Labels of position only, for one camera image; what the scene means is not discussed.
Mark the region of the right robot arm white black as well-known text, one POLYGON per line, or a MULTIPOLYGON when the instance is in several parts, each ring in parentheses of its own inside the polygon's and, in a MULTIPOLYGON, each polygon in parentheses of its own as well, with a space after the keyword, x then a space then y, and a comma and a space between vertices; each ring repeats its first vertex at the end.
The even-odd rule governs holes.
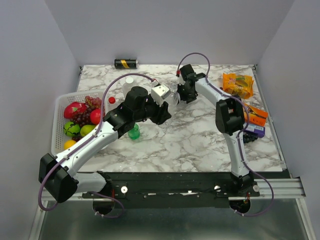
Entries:
POLYGON ((246 163, 243 142, 244 104, 239 98, 211 84, 204 73, 182 73, 178 70, 176 76, 182 101, 190 103, 202 95, 215 105, 215 125, 225 138, 231 162, 230 191, 236 196, 243 195, 254 184, 253 172, 246 163))

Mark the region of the clear plastic water bottle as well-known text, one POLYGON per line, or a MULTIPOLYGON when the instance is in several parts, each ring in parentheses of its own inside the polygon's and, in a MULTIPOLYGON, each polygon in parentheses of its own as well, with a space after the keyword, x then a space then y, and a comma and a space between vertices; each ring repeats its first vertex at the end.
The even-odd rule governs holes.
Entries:
POLYGON ((172 124, 176 114, 177 105, 180 102, 180 94, 178 93, 178 84, 176 82, 172 82, 169 86, 169 89, 170 89, 170 96, 168 96, 165 99, 165 101, 168 103, 168 113, 171 115, 171 118, 169 118, 159 126, 163 130, 168 129, 172 124))

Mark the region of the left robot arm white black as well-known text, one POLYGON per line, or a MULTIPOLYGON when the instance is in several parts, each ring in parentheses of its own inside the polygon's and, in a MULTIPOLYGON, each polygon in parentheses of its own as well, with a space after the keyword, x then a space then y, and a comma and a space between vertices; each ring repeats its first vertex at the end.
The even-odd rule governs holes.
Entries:
POLYGON ((124 102, 109 111, 79 142, 55 156, 47 153, 40 159, 40 188, 46 189, 58 203, 75 193, 95 192, 101 198, 107 197, 111 185, 103 173, 79 173, 79 169, 102 148, 132 130, 135 123, 151 120, 161 125, 170 119, 165 101, 170 94, 165 85, 153 87, 151 92, 140 86, 132 87, 124 102))

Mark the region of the small green bottle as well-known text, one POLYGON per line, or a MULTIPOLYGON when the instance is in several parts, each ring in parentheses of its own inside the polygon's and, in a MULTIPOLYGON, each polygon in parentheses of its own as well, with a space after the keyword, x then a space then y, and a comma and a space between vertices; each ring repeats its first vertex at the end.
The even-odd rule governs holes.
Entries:
POLYGON ((134 127, 131 130, 129 130, 127 134, 131 140, 137 140, 140 137, 139 126, 135 123, 134 127))

